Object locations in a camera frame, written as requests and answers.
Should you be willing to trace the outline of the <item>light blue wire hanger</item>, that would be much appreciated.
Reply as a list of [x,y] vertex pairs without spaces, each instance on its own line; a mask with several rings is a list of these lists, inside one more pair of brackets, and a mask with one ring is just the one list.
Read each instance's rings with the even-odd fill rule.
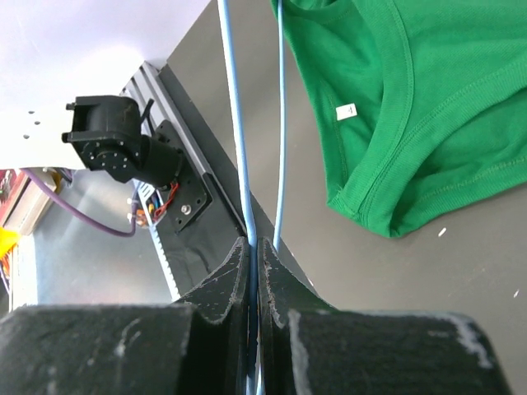
[[[258,274],[257,274],[257,228],[251,203],[251,191],[248,173],[248,162],[245,150],[245,135],[243,130],[241,105],[236,76],[236,59],[231,38],[231,23],[228,4],[219,1],[218,14],[222,34],[223,55],[226,65],[227,85],[231,106],[231,120],[233,124],[234,142],[236,149],[236,164],[238,172],[240,202],[245,221],[247,239],[250,246],[249,263],[249,338],[248,338],[248,394],[264,393],[264,372],[262,365],[256,365],[256,358],[262,357],[263,347],[258,344],[259,334],[259,307],[258,307]],[[284,44],[284,17],[283,2],[279,1],[273,7],[277,17],[279,40],[279,91],[280,91],[280,156],[279,179],[277,191],[277,211],[273,232],[273,247],[280,249],[282,238],[282,219],[285,203],[285,187],[287,176],[287,93],[286,93],[286,67]]]

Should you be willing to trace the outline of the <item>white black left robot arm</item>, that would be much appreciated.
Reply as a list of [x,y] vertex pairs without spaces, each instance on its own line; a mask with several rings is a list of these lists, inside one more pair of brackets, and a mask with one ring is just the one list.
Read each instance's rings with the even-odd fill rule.
[[3,110],[1,167],[104,171],[125,184],[177,182],[184,154],[142,133],[147,113],[129,97],[79,96],[63,107]]

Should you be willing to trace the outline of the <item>green tank top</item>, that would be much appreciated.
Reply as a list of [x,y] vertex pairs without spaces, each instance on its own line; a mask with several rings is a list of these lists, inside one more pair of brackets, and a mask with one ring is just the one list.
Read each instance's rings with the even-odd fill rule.
[[274,1],[327,203],[395,238],[526,181],[523,1]]

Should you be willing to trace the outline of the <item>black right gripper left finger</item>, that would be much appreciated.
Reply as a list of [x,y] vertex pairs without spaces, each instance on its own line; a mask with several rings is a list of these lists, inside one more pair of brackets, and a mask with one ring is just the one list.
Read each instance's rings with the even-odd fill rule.
[[242,394],[249,246],[167,305],[30,306],[1,321],[4,394]]

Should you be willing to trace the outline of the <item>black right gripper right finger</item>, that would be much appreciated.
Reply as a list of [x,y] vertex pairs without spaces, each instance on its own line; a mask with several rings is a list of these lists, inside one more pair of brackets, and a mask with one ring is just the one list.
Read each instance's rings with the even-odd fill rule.
[[508,394],[492,344],[468,316],[342,311],[313,293],[273,243],[259,241],[267,394]]

